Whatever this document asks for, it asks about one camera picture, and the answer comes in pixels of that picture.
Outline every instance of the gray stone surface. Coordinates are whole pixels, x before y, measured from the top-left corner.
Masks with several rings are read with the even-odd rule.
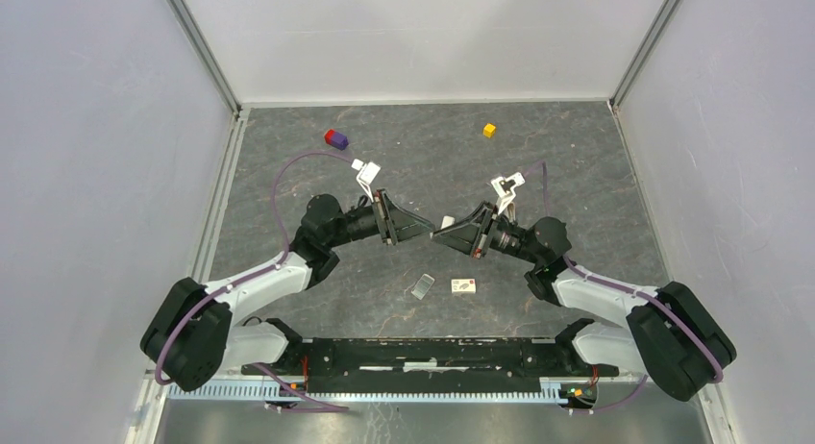
[[[482,135],[484,124],[498,127]],[[252,110],[235,172],[211,277],[272,258],[282,239],[269,206],[276,172],[292,156],[331,149],[329,128],[348,136],[345,151],[383,167],[374,187],[400,206],[439,224],[463,217],[488,182],[549,167],[553,214],[567,223],[572,259],[594,272],[639,284],[664,284],[656,250],[620,136],[605,103],[404,105]],[[310,196],[330,193],[343,206],[361,194],[356,172],[325,157],[296,162],[284,175],[278,205],[294,234]],[[543,216],[536,170],[518,189],[524,226]],[[426,237],[387,247],[376,238],[336,249],[340,264],[317,287],[259,312],[280,317],[304,336],[546,336],[581,317],[532,297],[531,265],[492,252],[475,260]],[[435,284],[421,301],[410,290],[422,274]],[[477,293],[452,295],[450,279],[472,278]]]

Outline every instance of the yellow block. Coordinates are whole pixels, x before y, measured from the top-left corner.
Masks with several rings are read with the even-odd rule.
[[[492,124],[486,124],[484,126],[484,136],[491,138],[493,135],[495,135],[495,126]]]

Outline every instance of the floor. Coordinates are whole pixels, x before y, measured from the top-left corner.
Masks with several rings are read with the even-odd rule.
[[[491,139],[484,124],[498,128]],[[383,167],[374,187],[438,224],[495,201],[498,174],[549,167],[553,214],[567,223],[572,259],[596,273],[664,284],[623,142],[605,103],[410,105],[252,110],[212,265],[219,279],[270,259],[281,235],[269,207],[275,173],[292,156],[328,149],[322,135],[348,136],[347,153]],[[522,225],[543,216],[540,172],[518,189]],[[310,196],[331,193],[344,206],[361,194],[338,160],[301,160],[286,172],[278,204],[293,233]],[[475,260],[426,238],[388,247],[376,238],[336,249],[340,264],[306,292],[259,312],[303,336],[552,336],[583,314],[536,300],[523,275],[531,266],[491,253]],[[435,284],[410,294],[423,275]],[[453,295],[450,279],[477,283]],[[630,391],[604,385],[601,403]],[[159,442],[708,442],[698,400],[679,403],[650,385],[626,407],[568,418],[557,407],[357,404],[341,417],[286,416],[249,403],[170,401]]]

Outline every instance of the white bracket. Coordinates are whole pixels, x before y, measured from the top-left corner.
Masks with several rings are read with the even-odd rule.
[[[362,186],[362,189],[365,191],[365,194],[368,195],[371,202],[374,202],[374,195],[371,193],[371,184],[374,183],[374,179],[382,168],[374,162],[365,163],[359,159],[354,159],[351,166],[359,172],[357,173],[357,183]]]
[[[508,178],[498,177],[490,180],[489,183],[498,194],[498,201],[496,201],[495,205],[498,206],[499,215],[503,213],[506,207],[515,199],[515,188],[524,182],[524,176],[521,175],[521,172],[516,172]]]

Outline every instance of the black cable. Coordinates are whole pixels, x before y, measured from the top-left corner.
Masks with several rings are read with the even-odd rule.
[[[260,319],[259,317],[257,317],[257,316],[252,316],[252,317],[250,317],[249,319],[247,319],[247,320],[243,321],[243,324],[241,324],[241,325],[242,325],[242,326],[246,326],[247,324],[249,324],[249,321],[251,321],[252,319],[258,319],[258,324],[262,324],[262,323],[263,323],[263,320],[262,320],[262,319]]]

